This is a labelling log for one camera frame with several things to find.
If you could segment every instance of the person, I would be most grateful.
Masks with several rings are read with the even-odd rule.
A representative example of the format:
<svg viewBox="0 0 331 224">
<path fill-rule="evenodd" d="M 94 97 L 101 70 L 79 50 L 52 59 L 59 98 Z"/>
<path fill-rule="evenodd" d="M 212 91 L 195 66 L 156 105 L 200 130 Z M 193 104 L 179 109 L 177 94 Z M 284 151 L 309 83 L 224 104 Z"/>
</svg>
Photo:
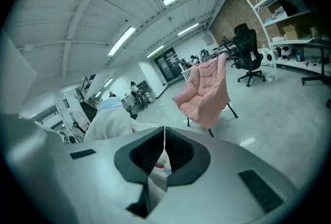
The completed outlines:
<svg viewBox="0 0 331 224">
<path fill-rule="evenodd" d="M 120 137 L 153 127 L 157 125 L 144 124 L 132 119 L 124 109 L 121 99 L 110 97 L 101 103 L 86 131 L 84 142 Z"/>
<path fill-rule="evenodd" d="M 200 61 L 199 61 L 198 56 L 191 55 L 191 64 L 195 65 L 195 64 L 199 64 L 199 63 L 200 63 Z"/>
<path fill-rule="evenodd" d="M 116 95 L 115 95 L 112 91 L 110 91 L 110 92 L 109 92 L 109 98 L 110 98 L 110 97 L 116 97 Z"/>
<path fill-rule="evenodd" d="M 139 104 L 141 104 L 141 109 L 144 111 L 145 108 L 148 107 L 148 104 L 145 102 L 144 98 L 142 97 L 142 90 L 138 89 L 134 81 L 131 81 L 131 94 L 133 95 L 134 99 L 139 99 Z"/>
</svg>

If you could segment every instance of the brick wall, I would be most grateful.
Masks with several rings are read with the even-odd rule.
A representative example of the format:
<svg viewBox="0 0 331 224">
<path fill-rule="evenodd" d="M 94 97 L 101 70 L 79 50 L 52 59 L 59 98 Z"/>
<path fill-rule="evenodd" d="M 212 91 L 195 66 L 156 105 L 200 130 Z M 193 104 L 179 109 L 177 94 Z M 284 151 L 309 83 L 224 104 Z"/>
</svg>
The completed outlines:
<svg viewBox="0 0 331 224">
<path fill-rule="evenodd" d="M 259 0 L 250 0 L 253 5 L 258 1 Z M 270 10 L 274 11 L 278 7 L 279 4 L 276 3 L 274 6 L 270 6 Z M 263 22 L 271 18 L 271 14 L 266 7 L 261 7 L 259 14 Z M 242 23 L 246 23 L 248 28 L 255 29 L 258 48 L 262 47 L 262 45 L 268 46 L 268 41 L 262 26 L 246 0 L 226 0 L 212 23 L 210 31 L 213 33 L 217 43 L 221 45 L 222 37 L 226 36 L 231 40 L 234 37 L 234 28 Z M 268 26 L 267 31 L 270 39 L 279 35 L 276 25 Z"/>
</svg>

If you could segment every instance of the blue container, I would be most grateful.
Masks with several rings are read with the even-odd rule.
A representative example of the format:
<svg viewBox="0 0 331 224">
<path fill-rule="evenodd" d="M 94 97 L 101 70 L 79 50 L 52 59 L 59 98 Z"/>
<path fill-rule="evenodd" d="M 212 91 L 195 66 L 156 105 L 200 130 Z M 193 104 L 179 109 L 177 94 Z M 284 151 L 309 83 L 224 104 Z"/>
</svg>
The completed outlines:
<svg viewBox="0 0 331 224">
<path fill-rule="evenodd" d="M 296 48 L 295 56 L 296 56 L 296 61 L 300 61 L 300 62 L 304 61 L 305 60 L 304 48 Z"/>
</svg>

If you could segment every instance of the pink armchair cushion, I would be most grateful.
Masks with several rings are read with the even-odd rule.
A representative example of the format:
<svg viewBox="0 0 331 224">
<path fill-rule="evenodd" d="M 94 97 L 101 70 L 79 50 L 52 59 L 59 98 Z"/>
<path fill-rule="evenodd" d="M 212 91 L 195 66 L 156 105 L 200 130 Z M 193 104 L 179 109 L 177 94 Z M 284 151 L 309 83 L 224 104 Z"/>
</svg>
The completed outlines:
<svg viewBox="0 0 331 224">
<path fill-rule="evenodd" d="M 192 121 L 211 128 L 230 101 L 225 79 L 225 54 L 193 66 L 184 90 L 173 98 Z"/>
</svg>

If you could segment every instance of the office chair headrest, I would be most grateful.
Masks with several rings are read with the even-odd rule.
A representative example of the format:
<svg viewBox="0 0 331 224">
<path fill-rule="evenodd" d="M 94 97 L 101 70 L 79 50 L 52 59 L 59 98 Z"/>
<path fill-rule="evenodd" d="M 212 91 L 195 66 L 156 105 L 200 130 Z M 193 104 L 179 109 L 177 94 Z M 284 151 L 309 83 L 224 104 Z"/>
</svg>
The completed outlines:
<svg viewBox="0 0 331 224">
<path fill-rule="evenodd" d="M 246 23 L 240 24 L 234 29 L 234 35 L 239 36 L 247 33 L 249 31 L 249 28 L 247 27 Z"/>
</svg>

